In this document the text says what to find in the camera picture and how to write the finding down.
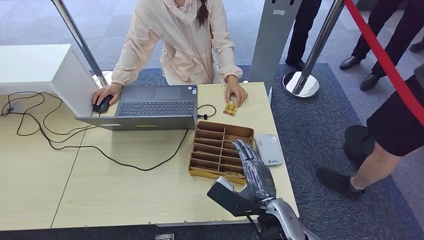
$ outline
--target cardboard tray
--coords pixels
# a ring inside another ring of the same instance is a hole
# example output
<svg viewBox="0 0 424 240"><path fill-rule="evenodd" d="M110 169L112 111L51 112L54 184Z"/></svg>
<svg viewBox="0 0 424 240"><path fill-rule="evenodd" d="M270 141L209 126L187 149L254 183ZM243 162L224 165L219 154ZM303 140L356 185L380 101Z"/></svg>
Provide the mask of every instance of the cardboard tray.
<svg viewBox="0 0 424 240"><path fill-rule="evenodd" d="M194 134L188 172L191 176L245 184L242 161L231 142L241 139L252 145L254 130L247 127L199 121Z"/></svg>

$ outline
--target wooden table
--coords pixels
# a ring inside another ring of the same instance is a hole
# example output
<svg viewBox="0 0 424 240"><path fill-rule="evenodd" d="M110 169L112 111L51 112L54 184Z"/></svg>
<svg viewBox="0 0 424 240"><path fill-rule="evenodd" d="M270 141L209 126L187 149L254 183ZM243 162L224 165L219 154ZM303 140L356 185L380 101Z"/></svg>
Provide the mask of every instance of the wooden table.
<svg viewBox="0 0 424 240"><path fill-rule="evenodd" d="M221 84L199 85L198 105L211 104L217 113L208 121L253 128L255 134L277 134L263 83L243 85L249 93L235 117L223 114ZM115 114L117 104L107 116ZM205 107L203 113L213 113ZM86 132L82 145L95 145L110 157L140 168L169 158L184 130L112 132L101 128ZM184 224L244 220L234 217L207 197L213 179L190 176L188 164L194 131L189 131L177 155L147 172L117 165L95 149L81 149L60 203L54 228L136 224ZM298 209L286 165L272 167L277 195ZM238 191L243 186L235 184Z"/></svg>
<svg viewBox="0 0 424 240"><path fill-rule="evenodd" d="M19 100L23 112L42 100L40 96ZM0 106L8 102L7 95L0 95ZM29 113L42 120L55 109L59 100L46 97L46 102ZM21 115L0 117L0 230L50 228L61 201L62 193L77 157L77 149L53 150L40 132L31 136L18 136L16 130ZM74 114L66 105L46 120L52 131L66 133L87 124L74 120ZM20 133L30 134L38 125L26 116ZM48 134L54 141L65 136ZM84 132L72 137L65 145L79 146Z"/></svg>
<svg viewBox="0 0 424 240"><path fill-rule="evenodd" d="M263 83L247 83L249 93L235 117L223 114L225 86L198 86L198 105L216 106L211 122L253 128L255 134L277 134ZM4 96L0 103L6 103ZM42 119L57 100L31 110ZM114 115L117 104L105 115ZM201 114L213 109L202 108ZM55 151L40 133L21 137L15 134L19 116L0 118L0 230L68 228L157 224L187 225L244 221L233 217L206 195L213 179L190 176L188 164L194 131L189 131L177 155L151 171L120 166L92 148ZM47 121L55 131L83 127L73 113L62 107ZM22 132L35 128L30 119ZM78 134L65 145L93 145L126 164L149 168L169 158L182 140L184 130L121 131L101 128ZM52 136L55 140L63 139ZM271 168L277 196L296 206L286 165ZM243 186L234 184L237 191Z"/></svg>

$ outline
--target laptop touchpad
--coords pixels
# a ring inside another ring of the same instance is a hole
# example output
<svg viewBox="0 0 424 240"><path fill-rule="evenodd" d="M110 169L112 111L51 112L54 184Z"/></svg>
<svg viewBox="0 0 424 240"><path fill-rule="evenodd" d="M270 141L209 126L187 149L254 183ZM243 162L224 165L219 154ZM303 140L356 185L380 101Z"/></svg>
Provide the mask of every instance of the laptop touchpad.
<svg viewBox="0 0 424 240"><path fill-rule="evenodd" d="M181 98L181 87L157 87L154 94L155 100L170 100Z"/></svg>

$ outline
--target gray laptop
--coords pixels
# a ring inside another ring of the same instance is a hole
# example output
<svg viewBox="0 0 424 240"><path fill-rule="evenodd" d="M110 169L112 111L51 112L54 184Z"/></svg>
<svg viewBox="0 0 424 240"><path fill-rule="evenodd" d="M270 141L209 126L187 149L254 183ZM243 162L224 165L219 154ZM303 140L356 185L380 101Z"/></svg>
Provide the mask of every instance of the gray laptop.
<svg viewBox="0 0 424 240"><path fill-rule="evenodd" d="M125 86L115 116L76 117L111 131L195 129L196 85Z"/></svg>

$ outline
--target robotic hand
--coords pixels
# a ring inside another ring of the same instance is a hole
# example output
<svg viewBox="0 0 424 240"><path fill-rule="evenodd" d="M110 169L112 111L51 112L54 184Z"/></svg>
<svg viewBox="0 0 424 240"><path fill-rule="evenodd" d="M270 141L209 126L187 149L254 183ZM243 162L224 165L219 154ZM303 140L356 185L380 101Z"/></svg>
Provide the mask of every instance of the robotic hand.
<svg viewBox="0 0 424 240"><path fill-rule="evenodd" d="M235 192L229 181L219 177L207 195L235 217L258 215L262 240L319 240L302 225L287 202L276 198L271 171L252 148L239 139L232 144L241 158L246 188Z"/></svg>

